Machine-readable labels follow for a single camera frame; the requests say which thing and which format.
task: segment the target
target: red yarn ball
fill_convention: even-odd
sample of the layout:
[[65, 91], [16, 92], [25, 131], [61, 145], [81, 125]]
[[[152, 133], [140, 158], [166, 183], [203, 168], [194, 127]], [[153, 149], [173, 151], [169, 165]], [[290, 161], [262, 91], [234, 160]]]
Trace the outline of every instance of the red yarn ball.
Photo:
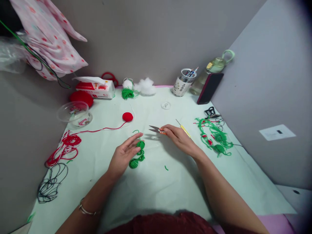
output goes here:
[[85, 103], [88, 104], [89, 107], [91, 107], [93, 104], [92, 96], [87, 92], [81, 90], [73, 92], [69, 97], [69, 99], [70, 101], [84, 101]]
[[123, 114], [123, 120], [125, 120], [126, 122], [130, 122], [133, 120], [133, 116], [131, 113], [126, 112]]

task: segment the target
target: bracelet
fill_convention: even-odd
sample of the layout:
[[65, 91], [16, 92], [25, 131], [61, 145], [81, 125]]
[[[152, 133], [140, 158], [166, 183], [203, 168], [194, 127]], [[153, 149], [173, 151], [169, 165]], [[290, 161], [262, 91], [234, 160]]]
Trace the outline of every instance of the bracelet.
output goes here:
[[81, 202], [82, 202], [82, 200], [83, 199], [81, 199], [81, 201], [80, 201], [80, 205], [79, 205], [79, 210], [85, 215], [92, 215], [92, 216], [95, 216], [95, 215], [98, 215], [98, 214], [100, 214], [101, 212], [99, 211], [99, 212], [94, 212], [94, 213], [91, 213], [91, 212], [88, 212], [88, 211], [86, 211], [85, 209], [84, 209], [84, 207], [82, 206], [82, 204], [81, 204]]

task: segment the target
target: yellow crochet hook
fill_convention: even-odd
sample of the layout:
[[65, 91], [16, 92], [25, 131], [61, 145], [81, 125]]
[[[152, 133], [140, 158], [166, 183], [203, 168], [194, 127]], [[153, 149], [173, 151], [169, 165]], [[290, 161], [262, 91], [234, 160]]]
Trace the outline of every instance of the yellow crochet hook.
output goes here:
[[179, 121], [176, 119], [180, 127], [185, 131], [185, 133], [188, 135], [189, 138], [191, 138], [191, 135], [187, 132], [187, 130], [179, 123]]

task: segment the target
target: person's left hand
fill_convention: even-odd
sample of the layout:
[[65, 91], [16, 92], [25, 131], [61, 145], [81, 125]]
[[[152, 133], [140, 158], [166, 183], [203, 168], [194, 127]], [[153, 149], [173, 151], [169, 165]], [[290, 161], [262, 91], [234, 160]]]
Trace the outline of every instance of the person's left hand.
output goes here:
[[141, 150], [137, 147], [137, 143], [140, 141], [138, 138], [142, 136], [143, 133], [137, 133], [116, 148], [107, 170], [112, 179], [118, 180], [124, 174], [133, 156]]

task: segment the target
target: red scissors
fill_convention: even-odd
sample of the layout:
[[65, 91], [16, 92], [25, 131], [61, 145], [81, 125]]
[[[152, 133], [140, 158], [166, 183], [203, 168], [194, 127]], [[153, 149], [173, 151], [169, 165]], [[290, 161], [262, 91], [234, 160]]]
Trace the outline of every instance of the red scissors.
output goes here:
[[158, 127], [151, 126], [151, 125], [150, 125], [150, 127], [151, 127], [151, 128], [153, 128], [153, 129], [149, 129], [149, 130], [151, 130], [152, 132], [156, 132], [156, 133], [160, 133], [160, 134], [167, 135], [167, 133], [166, 133], [166, 132], [164, 132], [164, 131], [160, 130], [160, 128], [158, 128]]
[[[104, 79], [103, 77], [104, 77], [106, 74], [111, 75], [112, 78], [105, 78], [105, 79]], [[105, 73], [103, 73], [103, 75], [101, 76], [101, 78], [104, 79], [104, 80], [111, 80], [111, 81], [113, 81], [115, 88], [117, 88], [117, 86], [119, 85], [118, 80], [115, 78], [115, 76], [114, 76], [113, 73], [105, 72]]]

